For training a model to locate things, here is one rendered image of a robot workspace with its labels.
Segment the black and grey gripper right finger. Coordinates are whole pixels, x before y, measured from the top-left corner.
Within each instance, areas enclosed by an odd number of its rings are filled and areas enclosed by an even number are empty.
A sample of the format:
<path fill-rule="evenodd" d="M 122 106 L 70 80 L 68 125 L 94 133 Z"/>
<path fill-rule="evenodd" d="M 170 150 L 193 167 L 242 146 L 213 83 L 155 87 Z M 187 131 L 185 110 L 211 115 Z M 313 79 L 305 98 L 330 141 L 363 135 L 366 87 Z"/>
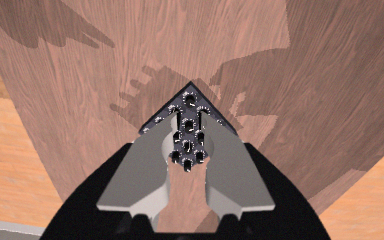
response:
<path fill-rule="evenodd" d="M 218 225 L 223 215 L 235 214 L 240 232 L 268 240 L 331 240 L 303 194 L 264 155 L 204 111 L 198 117 L 204 150 L 212 158 L 205 198 Z"/>

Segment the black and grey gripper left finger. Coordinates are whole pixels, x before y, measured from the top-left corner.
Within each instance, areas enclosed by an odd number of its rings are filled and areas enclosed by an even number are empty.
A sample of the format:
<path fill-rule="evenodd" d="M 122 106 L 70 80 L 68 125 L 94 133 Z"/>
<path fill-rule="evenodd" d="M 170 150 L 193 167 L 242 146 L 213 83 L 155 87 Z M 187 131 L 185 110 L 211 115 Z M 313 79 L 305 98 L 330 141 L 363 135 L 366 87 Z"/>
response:
<path fill-rule="evenodd" d="M 100 240 L 129 232 L 136 214 L 147 214 L 156 232 L 169 202 L 168 156 L 180 119 L 175 111 L 123 145 L 72 192 L 39 240 Z"/>

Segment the dark grey knob box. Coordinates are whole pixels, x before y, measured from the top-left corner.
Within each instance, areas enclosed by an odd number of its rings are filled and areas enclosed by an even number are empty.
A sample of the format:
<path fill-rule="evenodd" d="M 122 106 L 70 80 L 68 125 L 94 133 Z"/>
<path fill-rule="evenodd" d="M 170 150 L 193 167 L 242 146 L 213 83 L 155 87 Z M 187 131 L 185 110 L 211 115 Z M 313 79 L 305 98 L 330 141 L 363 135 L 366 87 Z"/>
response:
<path fill-rule="evenodd" d="M 191 167 L 197 163 L 202 164 L 204 159 L 209 156 L 204 150 L 204 133 L 199 130 L 199 112 L 204 111 L 239 137 L 235 128 L 192 81 L 146 121 L 138 134 L 144 134 L 175 111 L 181 112 L 180 128 L 173 135 L 174 149 L 170 152 L 169 157 L 172 158 L 173 163 L 184 167 L 185 172 L 190 172 Z"/>

